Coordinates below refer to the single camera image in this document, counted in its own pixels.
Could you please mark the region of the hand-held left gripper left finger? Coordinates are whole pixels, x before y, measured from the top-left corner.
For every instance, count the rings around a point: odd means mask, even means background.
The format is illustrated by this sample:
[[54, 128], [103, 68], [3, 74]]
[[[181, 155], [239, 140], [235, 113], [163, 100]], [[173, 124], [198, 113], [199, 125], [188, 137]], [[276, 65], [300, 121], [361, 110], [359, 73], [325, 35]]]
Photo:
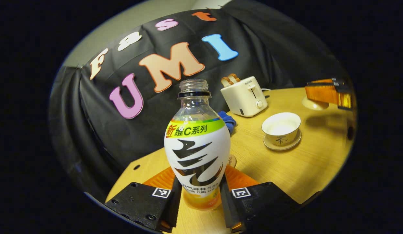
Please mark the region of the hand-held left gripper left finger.
[[144, 183], [131, 182], [105, 206], [156, 232], [172, 233], [177, 225], [182, 186], [171, 167]]

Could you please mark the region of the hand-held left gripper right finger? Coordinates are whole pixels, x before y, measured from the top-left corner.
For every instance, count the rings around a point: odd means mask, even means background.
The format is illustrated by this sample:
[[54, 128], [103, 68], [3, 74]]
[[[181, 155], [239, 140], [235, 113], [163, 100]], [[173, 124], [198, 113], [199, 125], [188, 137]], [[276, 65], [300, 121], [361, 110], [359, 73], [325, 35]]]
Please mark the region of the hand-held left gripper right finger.
[[220, 183], [220, 195], [230, 233], [271, 225], [301, 207], [273, 182], [259, 183], [230, 165]]

